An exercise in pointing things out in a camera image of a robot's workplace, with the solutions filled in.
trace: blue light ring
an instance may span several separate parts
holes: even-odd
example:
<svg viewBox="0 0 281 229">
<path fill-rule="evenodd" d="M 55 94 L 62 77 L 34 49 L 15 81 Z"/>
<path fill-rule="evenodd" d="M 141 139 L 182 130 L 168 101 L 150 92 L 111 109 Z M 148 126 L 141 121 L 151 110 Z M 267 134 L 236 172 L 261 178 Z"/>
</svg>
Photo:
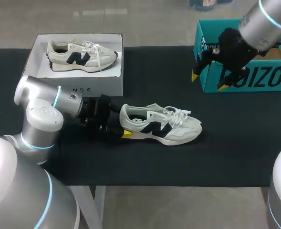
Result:
<svg viewBox="0 0 281 229">
<path fill-rule="evenodd" d="M 59 98 L 59 95 L 61 93 L 61 86 L 58 86 L 58 91 L 57 91 L 57 95 L 56 95 L 56 98 L 55 98 L 55 101 L 54 101 L 54 104 L 53 104 L 53 107 L 55 108 L 56 104 L 57 104 L 57 101 L 58 101 L 58 98 Z"/>
<path fill-rule="evenodd" d="M 41 218 L 39 219 L 39 221 L 37 222 L 37 224 L 34 227 L 34 229 L 38 229 L 41 226 L 42 222 L 44 221 L 44 219 L 45 219 L 45 217 L 47 215 L 47 212 L 49 211 L 49 208 L 50 208 L 50 203 L 51 203 L 51 198 L 52 198 L 52 193 L 53 193 L 53 185 L 52 185 L 52 182 L 51 182 L 50 175 L 49 175 L 49 173 L 46 170 L 44 170 L 44 171 L 46 172 L 46 174 L 47 174 L 47 176 L 49 178 L 49 183 L 50 183 L 49 198 L 47 200 L 47 203 L 46 203 L 45 209 L 43 211 L 43 214 L 42 214 Z"/>
<path fill-rule="evenodd" d="M 273 215 L 273 213 L 272 213 L 272 209 L 271 209 L 271 206 L 270 206 L 270 192 L 269 192 L 269 194 L 268 194 L 268 204 L 269 204 L 269 209 L 270 209 L 271 215 L 272 215 L 272 217 L 273 217 L 275 223 L 276 223 L 277 226 L 281 229 L 280 224 L 277 222 L 276 218 L 274 217 L 274 215 Z"/>
<path fill-rule="evenodd" d="M 275 21 L 275 20 L 265 11 L 265 9 L 263 8 L 263 5 L 262 5 L 261 0 L 259 0 L 259 7 L 260 7 L 262 13 L 265 15 L 265 17 L 270 20 L 270 22 L 272 22 L 272 23 L 273 23 L 274 25 L 276 25 L 277 27 L 281 28 L 281 25 L 280 25 L 277 21 Z"/>
<path fill-rule="evenodd" d="M 21 139 L 22 139 L 22 142 L 27 145 L 28 147 L 30 148 L 34 148 L 34 149 L 50 149 L 52 148 L 55 144 L 53 144 L 52 146 L 48 146 L 48 147 L 38 147 L 38 146 L 33 146 L 31 144 L 29 144 L 27 141 L 25 141 L 25 139 L 23 138 L 22 136 L 22 133 L 21 133 Z"/>
</svg>

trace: table leg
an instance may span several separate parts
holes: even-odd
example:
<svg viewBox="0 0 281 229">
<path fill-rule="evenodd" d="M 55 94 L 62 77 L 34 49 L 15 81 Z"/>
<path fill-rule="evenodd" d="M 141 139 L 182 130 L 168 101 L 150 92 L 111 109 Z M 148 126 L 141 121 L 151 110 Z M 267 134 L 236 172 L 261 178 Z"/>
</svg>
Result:
<svg viewBox="0 0 281 229">
<path fill-rule="evenodd" d="M 102 222 L 97 211 L 93 196 L 89 186 L 71 186 L 70 187 L 80 210 L 90 229 L 102 229 Z"/>
<path fill-rule="evenodd" d="M 96 186 L 94 202 L 98 211 L 98 215 L 102 221 L 103 218 L 103 208 L 104 208 L 104 199 L 106 196 L 106 187 L 105 186 Z"/>
</svg>

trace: shoe sole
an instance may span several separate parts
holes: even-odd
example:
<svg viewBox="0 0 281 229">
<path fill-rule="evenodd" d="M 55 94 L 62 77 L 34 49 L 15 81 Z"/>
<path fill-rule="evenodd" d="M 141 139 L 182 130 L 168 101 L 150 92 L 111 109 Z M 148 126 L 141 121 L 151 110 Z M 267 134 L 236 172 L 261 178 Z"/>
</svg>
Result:
<svg viewBox="0 0 281 229">
<path fill-rule="evenodd" d="M 101 68 L 100 67 L 86 67 L 86 66 L 82 66 L 82 65 L 77 65 L 77 64 L 58 64 L 58 63 L 53 63 L 50 61 L 50 69 L 53 72 L 69 72 L 69 71 L 75 71 L 75 70 L 82 70 L 85 71 L 87 73 L 97 73 L 100 72 L 100 70 L 104 71 L 107 70 L 111 67 L 111 65 L 113 65 L 117 60 L 114 60 L 114 62 L 106 64 L 106 65 L 102 65 Z"/>
<path fill-rule="evenodd" d="M 152 135 L 152 134 L 144 134 L 144 133 L 141 133 L 141 132 L 133 132 L 132 130 L 129 130 L 127 128 L 124 128 L 124 129 L 132 132 L 131 135 L 125 137 L 127 139 L 138 139 L 138 140 L 148 139 L 148 138 L 149 139 L 155 139 L 155 140 L 161 142 L 163 145 L 166 145 L 166 146 L 177 146 L 177 145 L 182 145 L 182 144 L 191 142 L 194 139 L 196 139 L 202 132 L 202 130 L 201 130 L 200 133 L 197 136 L 195 136 L 194 138 L 189 138 L 189 139 L 182 140 L 182 141 L 171 141 L 171 140 L 166 140 L 166 139 L 161 138 L 161 137 L 157 137 L 157 136 Z"/>
</svg>

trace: white sneaker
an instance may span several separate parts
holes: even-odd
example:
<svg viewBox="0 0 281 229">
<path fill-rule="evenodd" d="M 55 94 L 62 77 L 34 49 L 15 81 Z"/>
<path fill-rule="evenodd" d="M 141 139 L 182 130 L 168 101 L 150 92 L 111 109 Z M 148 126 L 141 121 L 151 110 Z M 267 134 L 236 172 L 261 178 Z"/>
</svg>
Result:
<svg viewBox="0 0 281 229">
<path fill-rule="evenodd" d="M 50 41 L 47 57 L 53 71 L 78 69 L 93 73 L 111 66 L 116 61 L 117 52 L 88 41 Z"/>
<path fill-rule="evenodd" d="M 130 132 L 125 138 L 153 138 L 164 145 L 180 145 L 194 140 L 202 131 L 201 122 L 189 117 L 190 111 L 157 104 L 134 107 L 125 104 L 120 111 L 120 124 Z"/>
</svg>

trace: shoe box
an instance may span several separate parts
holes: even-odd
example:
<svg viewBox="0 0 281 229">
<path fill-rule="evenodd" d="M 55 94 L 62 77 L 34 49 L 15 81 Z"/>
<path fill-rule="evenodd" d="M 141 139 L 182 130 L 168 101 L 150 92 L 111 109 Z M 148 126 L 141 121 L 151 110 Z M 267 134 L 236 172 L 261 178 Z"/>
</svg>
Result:
<svg viewBox="0 0 281 229">
<path fill-rule="evenodd" d="M 46 55 L 50 40 L 70 42 L 72 40 L 91 41 L 118 53 L 116 62 L 102 72 L 88 73 L 82 70 L 54 72 Z M 30 51 L 22 75 L 41 78 L 47 83 L 61 86 L 84 97 L 101 94 L 122 96 L 123 93 L 123 37 L 115 33 L 58 33 L 39 34 Z"/>
<path fill-rule="evenodd" d="M 194 56 L 201 59 L 203 50 L 218 48 L 218 38 L 226 28 L 238 29 L 240 19 L 199 20 L 196 31 Z M 256 56 L 247 65 L 248 76 L 237 84 L 217 90 L 217 84 L 230 72 L 221 63 L 213 61 L 199 76 L 206 93 L 281 91 L 281 45 L 270 49 L 264 56 Z"/>
</svg>

